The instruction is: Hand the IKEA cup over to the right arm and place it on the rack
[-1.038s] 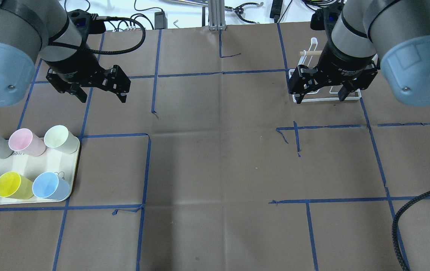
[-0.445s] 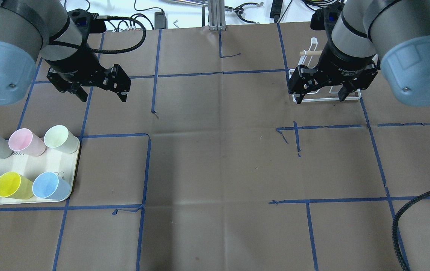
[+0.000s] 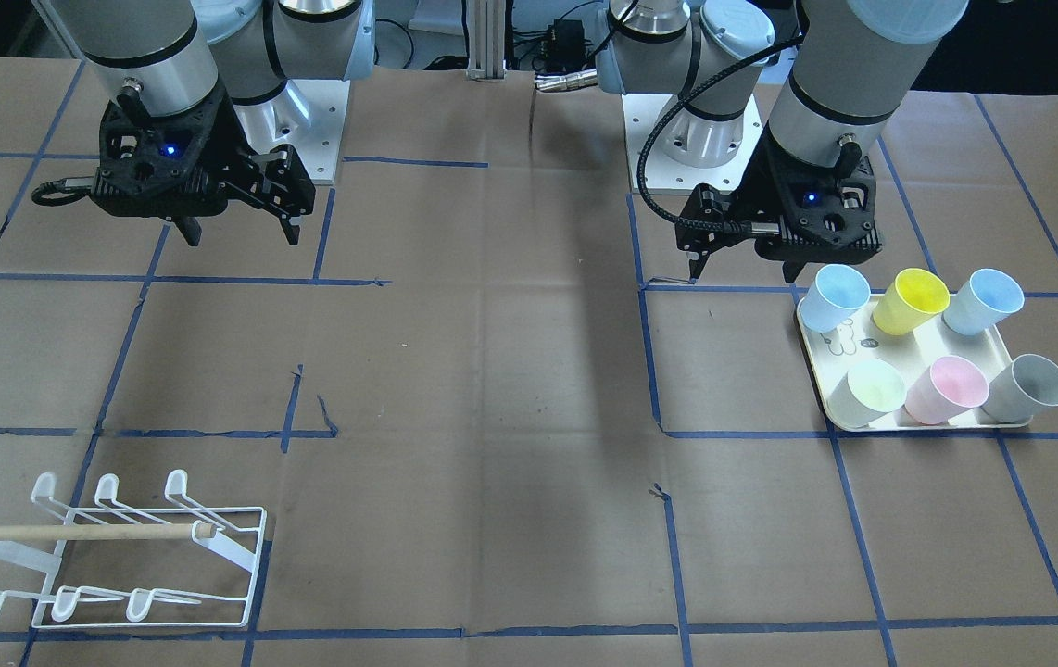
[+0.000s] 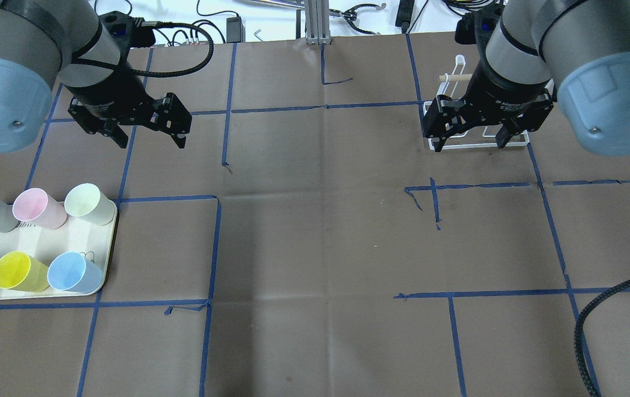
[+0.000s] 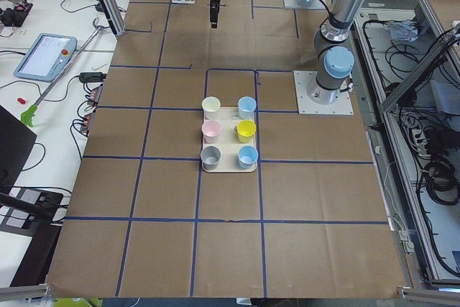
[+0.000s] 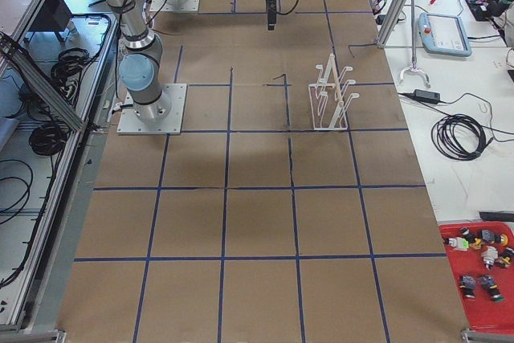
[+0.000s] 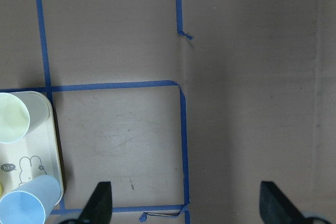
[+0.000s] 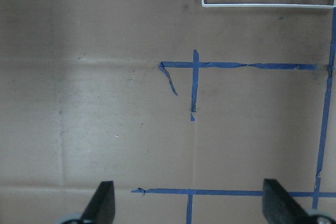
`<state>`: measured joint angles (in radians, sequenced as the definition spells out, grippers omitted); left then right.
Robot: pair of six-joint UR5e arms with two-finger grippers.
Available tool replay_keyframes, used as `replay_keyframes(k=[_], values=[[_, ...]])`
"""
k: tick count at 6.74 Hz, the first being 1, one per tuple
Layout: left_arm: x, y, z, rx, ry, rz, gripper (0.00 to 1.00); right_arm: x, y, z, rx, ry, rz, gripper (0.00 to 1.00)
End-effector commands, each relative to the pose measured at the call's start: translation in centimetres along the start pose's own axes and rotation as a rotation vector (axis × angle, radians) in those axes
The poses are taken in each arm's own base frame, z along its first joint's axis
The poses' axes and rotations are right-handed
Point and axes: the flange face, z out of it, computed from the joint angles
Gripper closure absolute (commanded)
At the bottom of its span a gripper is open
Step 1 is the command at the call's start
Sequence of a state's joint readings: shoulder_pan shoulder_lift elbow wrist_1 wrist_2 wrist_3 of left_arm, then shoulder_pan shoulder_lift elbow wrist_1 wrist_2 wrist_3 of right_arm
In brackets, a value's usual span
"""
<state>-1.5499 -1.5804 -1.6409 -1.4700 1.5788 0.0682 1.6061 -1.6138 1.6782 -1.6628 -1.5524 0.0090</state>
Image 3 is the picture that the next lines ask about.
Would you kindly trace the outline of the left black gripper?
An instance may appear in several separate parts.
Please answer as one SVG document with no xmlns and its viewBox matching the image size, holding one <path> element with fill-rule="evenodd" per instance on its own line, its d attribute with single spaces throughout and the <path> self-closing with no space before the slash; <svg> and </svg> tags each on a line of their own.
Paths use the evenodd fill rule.
<svg viewBox="0 0 1058 667">
<path fill-rule="evenodd" d="M 682 211 L 696 224 L 674 226 L 674 244 L 688 252 L 688 281 L 701 280 L 711 253 L 748 240 L 759 257 L 782 262 L 786 284 L 797 283 L 805 262 L 867 262 L 880 253 L 871 161 L 850 136 L 829 147 L 839 156 L 810 165 L 763 130 L 737 190 L 696 186 Z"/>
</svg>

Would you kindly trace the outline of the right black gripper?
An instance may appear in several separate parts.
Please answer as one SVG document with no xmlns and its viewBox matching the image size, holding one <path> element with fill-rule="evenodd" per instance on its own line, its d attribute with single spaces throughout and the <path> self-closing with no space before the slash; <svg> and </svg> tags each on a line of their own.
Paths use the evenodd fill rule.
<svg viewBox="0 0 1058 667">
<path fill-rule="evenodd" d="M 199 246 L 195 217 L 220 215 L 238 199 L 276 217 L 284 240 L 299 244 L 316 187 L 294 147 L 255 152 L 223 85 L 168 118 L 152 118 L 147 102 L 146 85 L 123 85 L 103 114 L 90 190 L 99 208 L 115 217 L 170 217 L 184 241 Z"/>
</svg>

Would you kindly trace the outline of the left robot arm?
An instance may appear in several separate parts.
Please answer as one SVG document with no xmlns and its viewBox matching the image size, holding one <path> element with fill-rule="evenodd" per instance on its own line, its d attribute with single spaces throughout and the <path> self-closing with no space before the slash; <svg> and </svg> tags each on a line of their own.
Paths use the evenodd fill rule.
<svg viewBox="0 0 1058 667">
<path fill-rule="evenodd" d="M 617 94 L 665 94 L 634 160 L 689 278 L 753 242 L 792 283 L 882 249 L 869 149 L 965 1 L 797 1 L 779 37 L 749 1 L 612 1 L 589 64 Z"/>
</svg>

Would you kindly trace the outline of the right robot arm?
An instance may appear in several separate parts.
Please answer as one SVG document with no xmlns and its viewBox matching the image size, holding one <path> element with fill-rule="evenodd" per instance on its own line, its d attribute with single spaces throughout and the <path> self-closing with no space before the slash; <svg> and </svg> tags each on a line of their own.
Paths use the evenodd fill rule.
<svg viewBox="0 0 1058 667">
<path fill-rule="evenodd" d="M 300 156 L 316 114 L 296 82 L 372 72 L 370 1 L 50 1 L 108 94 L 93 176 L 44 182 L 37 206 L 88 199 L 113 217 L 160 219 L 186 244 L 200 220 L 244 202 L 296 245 L 316 206 Z"/>
</svg>

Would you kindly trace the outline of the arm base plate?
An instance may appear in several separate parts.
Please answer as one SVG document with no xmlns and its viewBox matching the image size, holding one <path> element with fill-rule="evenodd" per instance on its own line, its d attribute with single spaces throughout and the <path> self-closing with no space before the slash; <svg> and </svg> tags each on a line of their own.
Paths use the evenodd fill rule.
<svg viewBox="0 0 1058 667">
<path fill-rule="evenodd" d="M 668 100 L 665 94 L 624 94 L 622 97 L 631 193 L 639 193 L 636 165 L 645 139 L 656 125 L 656 119 L 661 116 Z M 724 144 L 731 159 L 720 166 L 700 168 L 686 165 L 665 154 L 663 144 L 657 141 L 645 165 L 647 190 L 653 195 L 688 195 L 698 184 L 709 184 L 723 193 L 737 190 L 762 134 L 762 115 L 754 94 L 750 95 L 737 126 L 741 128 L 738 140 Z"/>
<path fill-rule="evenodd" d="M 350 83 L 289 80 L 272 100 L 235 105 L 250 146 L 259 154 L 289 144 L 317 185 L 338 181 Z"/>
</svg>

